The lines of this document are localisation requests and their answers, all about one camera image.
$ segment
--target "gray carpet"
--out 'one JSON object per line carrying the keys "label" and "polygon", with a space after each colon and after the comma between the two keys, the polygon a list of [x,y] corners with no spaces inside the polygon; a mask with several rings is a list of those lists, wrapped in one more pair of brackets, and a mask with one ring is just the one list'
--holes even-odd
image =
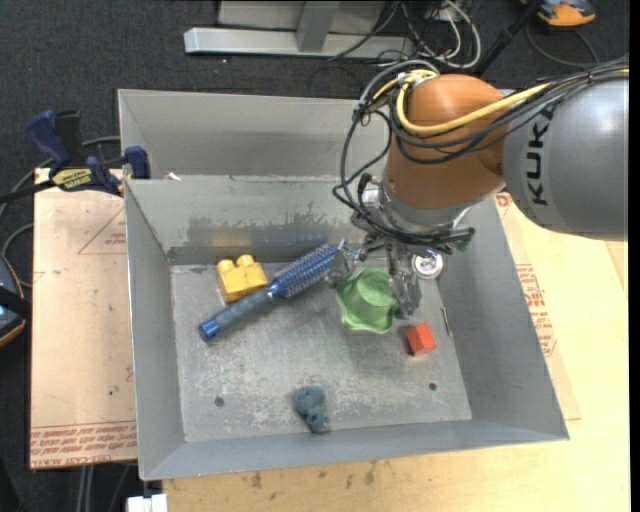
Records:
{"label": "gray carpet", "polygon": [[[598,16],[580,29],[601,60],[629,51],[630,1],[594,0]],[[485,48],[522,12],[516,0],[475,2],[475,22]],[[273,56],[187,56],[183,33],[210,26],[214,2],[133,0],[0,0],[0,194],[43,156],[29,143],[24,127],[45,108],[78,109],[86,139],[118,134],[119,88],[236,92],[240,94],[355,98],[376,69],[353,60]],[[386,32],[404,30],[401,20]],[[549,34],[530,27],[535,40],[558,58],[590,62],[592,54],[575,32]],[[534,50],[521,32],[499,55],[484,78],[499,88],[520,88],[538,77],[575,71]],[[0,219],[0,244],[33,219],[30,198],[12,203]],[[9,258],[22,276],[31,269],[32,239],[25,233]],[[29,411],[29,332],[0,349],[0,457],[27,510],[74,510],[77,469],[27,469]],[[119,465],[96,468],[92,510],[106,511],[122,475]],[[143,492],[129,471],[122,496]],[[2,503],[0,511],[4,512]]]}

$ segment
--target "orange block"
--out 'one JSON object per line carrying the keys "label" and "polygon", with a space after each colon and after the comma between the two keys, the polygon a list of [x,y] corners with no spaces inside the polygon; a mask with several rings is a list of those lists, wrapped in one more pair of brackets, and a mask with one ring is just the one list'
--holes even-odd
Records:
{"label": "orange block", "polygon": [[409,341],[409,347],[414,356],[428,354],[436,348],[436,341],[433,339],[431,329],[424,323],[407,329],[407,341]]}

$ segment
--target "yellow lego brick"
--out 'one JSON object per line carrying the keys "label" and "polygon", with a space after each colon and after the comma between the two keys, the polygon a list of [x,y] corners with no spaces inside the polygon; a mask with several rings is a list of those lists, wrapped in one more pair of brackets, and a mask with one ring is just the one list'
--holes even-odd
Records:
{"label": "yellow lego brick", "polygon": [[222,260],[216,265],[218,285],[225,302],[234,302],[267,285],[267,278],[259,263],[249,254],[231,260]]}

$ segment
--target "green plastic object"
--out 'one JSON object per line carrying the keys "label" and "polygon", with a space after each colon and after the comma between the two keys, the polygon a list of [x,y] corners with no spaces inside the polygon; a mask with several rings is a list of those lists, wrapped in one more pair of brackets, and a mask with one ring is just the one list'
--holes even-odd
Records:
{"label": "green plastic object", "polygon": [[391,329],[398,301],[384,268],[365,268],[336,286],[342,322],[350,329],[384,334]]}

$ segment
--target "cardboard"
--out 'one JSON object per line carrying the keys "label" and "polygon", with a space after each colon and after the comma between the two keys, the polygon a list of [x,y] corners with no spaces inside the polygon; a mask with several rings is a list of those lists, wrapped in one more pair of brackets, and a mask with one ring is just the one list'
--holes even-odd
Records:
{"label": "cardboard", "polygon": [[31,469],[135,460],[123,200],[37,194],[33,269]]}

